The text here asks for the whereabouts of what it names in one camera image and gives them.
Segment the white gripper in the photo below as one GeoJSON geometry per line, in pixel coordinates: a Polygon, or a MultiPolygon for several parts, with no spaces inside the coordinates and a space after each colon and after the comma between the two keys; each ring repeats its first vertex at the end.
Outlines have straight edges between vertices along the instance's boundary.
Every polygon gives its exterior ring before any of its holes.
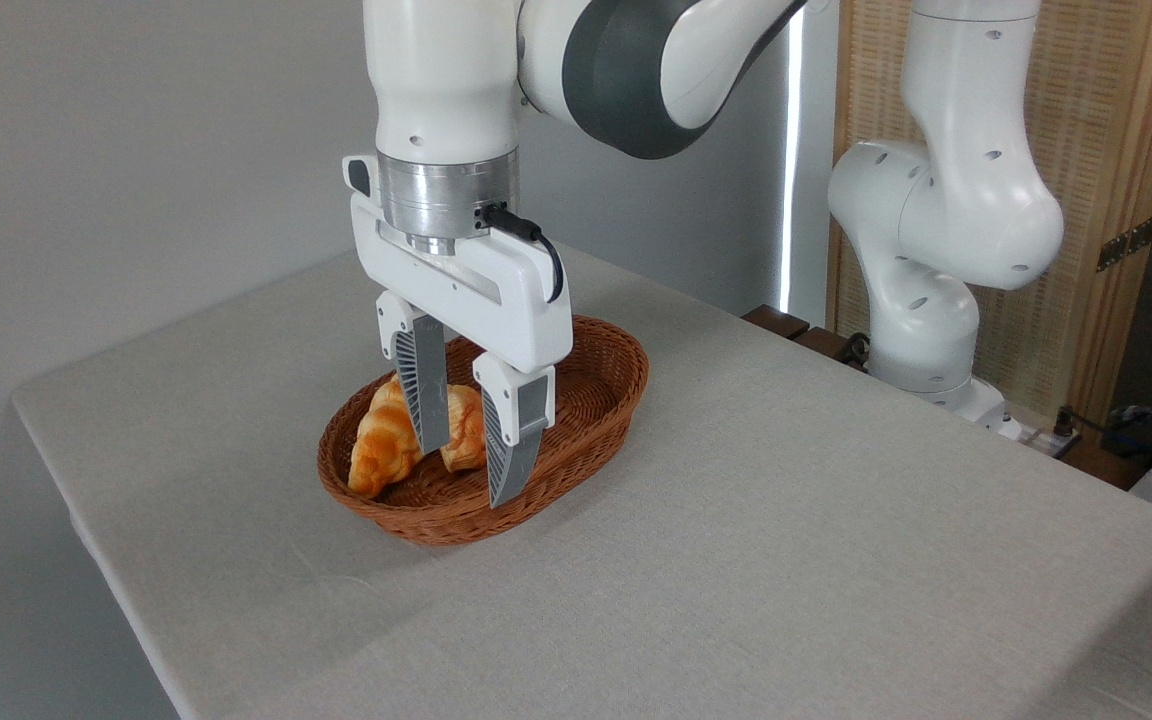
{"type": "Polygon", "coordinates": [[[376,156],[347,156],[343,177],[355,192],[362,268],[387,290],[376,301],[381,351],[396,367],[424,454],[450,442],[445,327],[488,351],[473,361],[473,377],[483,397],[488,503],[498,509],[524,491],[543,433],[556,424],[556,367],[550,365],[571,353],[570,291],[552,300],[548,251],[499,228],[456,240],[450,256],[417,251],[384,222],[376,156]]]}

